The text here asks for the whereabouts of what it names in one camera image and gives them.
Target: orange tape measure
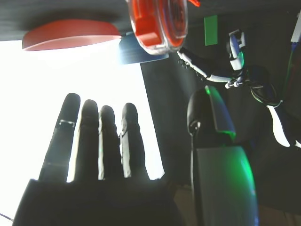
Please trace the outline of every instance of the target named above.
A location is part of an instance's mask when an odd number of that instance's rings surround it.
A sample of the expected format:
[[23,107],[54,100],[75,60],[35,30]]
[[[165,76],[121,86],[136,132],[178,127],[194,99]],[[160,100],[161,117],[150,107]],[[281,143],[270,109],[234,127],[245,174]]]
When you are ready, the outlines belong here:
[[[198,5],[198,0],[190,0]],[[150,54],[179,50],[187,35],[186,0],[127,0],[134,33]]]

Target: bright white light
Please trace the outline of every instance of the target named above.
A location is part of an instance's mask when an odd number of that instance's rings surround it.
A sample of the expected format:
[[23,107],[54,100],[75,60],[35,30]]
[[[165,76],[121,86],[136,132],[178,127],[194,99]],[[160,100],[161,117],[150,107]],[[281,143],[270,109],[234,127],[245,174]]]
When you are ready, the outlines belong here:
[[[39,52],[22,51],[20,41],[0,42],[1,213],[13,218],[29,179],[38,178],[70,92],[79,94],[82,104],[95,100],[99,110],[110,105],[118,132],[124,104],[135,104],[149,176],[156,179],[164,174],[140,65],[117,63],[118,42]],[[73,178],[75,154],[68,180]]]

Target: green cable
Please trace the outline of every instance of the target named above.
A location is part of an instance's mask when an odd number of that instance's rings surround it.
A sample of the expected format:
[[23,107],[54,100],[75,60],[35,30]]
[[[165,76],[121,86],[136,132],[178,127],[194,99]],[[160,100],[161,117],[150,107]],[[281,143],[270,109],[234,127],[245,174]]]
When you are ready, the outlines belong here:
[[285,79],[285,83],[284,83],[284,87],[283,87],[282,99],[284,99],[284,97],[285,97],[287,82],[288,82],[288,79],[291,74],[292,59],[293,59],[293,50],[291,51],[290,58],[288,60],[288,66],[287,66],[287,71],[286,71],[286,79]]

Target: black cable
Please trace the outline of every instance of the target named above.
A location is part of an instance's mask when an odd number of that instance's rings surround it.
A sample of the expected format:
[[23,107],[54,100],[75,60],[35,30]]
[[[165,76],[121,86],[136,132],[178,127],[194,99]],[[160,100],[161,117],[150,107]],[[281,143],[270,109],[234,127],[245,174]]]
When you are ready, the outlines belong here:
[[10,218],[10,217],[8,217],[8,216],[2,214],[2,213],[0,213],[0,216],[6,218],[7,220],[14,221],[14,219],[12,219],[12,218]]

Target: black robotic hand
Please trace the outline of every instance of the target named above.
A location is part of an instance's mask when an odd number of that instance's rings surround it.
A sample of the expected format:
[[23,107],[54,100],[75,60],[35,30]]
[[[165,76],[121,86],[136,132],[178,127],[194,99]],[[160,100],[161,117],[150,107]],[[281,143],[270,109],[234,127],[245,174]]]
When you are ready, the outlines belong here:
[[98,113],[96,102],[84,103],[75,177],[66,183],[79,106],[80,97],[68,94],[39,179],[30,180],[13,226],[182,225],[171,195],[147,176],[133,104],[124,107],[119,139],[112,108],[104,106]]

